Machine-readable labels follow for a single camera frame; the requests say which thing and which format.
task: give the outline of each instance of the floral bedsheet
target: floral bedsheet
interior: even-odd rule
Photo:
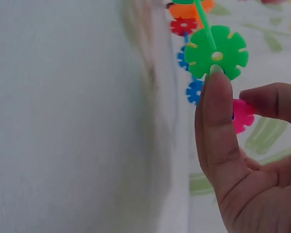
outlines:
[[[190,220],[191,233],[225,232],[213,189],[202,173],[195,147],[194,111],[202,81],[195,81],[184,61],[184,45],[198,30],[198,22],[181,17],[182,9],[166,0],[166,18],[176,66],[177,78],[187,83],[183,94],[190,105],[187,114],[190,138]],[[232,81],[234,97],[241,90],[274,82],[291,83],[291,0],[282,5],[263,5],[259,0],[204,0],[210,25],[226,25],[239,32],[247,42],[249,64]],[[260,163],[278,160],[291,153],[291,125],[284,121],[255,116],[251,126],[238,134],[239,144]]]

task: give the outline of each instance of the orange toy piece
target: orange toy piece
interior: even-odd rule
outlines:
[[[214,0],[203,0],[201,3],[206,13],[209,13],[215,6]],[[195,18],[197,24],[200,25],[200,28],[204,28],[195,4],[169,3],[166,7],[173,18]]]

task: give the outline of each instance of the green snowflake toy piece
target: green snowflake toy piece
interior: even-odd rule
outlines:
[[[230,80],[237,78],[241,74],[238,66],[246,67],[249,60],[245,40],[226,26],[212,26],[210,30],[215,48],[209,43],[206,29],[195,32],[185,47],[189,71],[201,79],[205,74],[210,75],[213,65],[218,65]]]

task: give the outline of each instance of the white wall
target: white wall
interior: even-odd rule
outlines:
[[[0,233],[149,232],[149,122],[119,2],[0,0]]]

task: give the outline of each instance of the green plastic stick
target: green plastic stick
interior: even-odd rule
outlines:
[[[215,42],[214,42],[214,39],[213,39],[213,35],[212,35],[211,29],[210,29],[210,26],[209,26],[209,23],[207,21],[207,17],[206,17],[204,8],[203,8],[200,0],[194,0],[194,3],[195,3],[195,6],[197,8],[197,11],[199,13],[200,19],[201,19],[202,23],[204,24],[206,36],[207,36],[207,39],[209,41],[210,47],[213,50],[217,50],[217,47],[215,45]]]

